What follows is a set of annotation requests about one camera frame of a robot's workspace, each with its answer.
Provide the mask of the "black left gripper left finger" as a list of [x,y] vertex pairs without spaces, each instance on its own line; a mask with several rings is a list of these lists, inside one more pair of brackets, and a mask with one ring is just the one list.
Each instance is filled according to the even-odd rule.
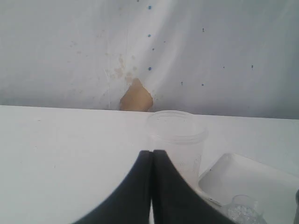
[[77,224],[148,224],[150,222],[153,153],[140,151],[120,185]]

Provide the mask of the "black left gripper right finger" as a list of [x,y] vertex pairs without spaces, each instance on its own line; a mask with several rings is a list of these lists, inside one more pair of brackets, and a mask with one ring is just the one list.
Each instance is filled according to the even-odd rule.
[[153,216],[156,224],[229,224],[185,182],[164,150],[153,152]]

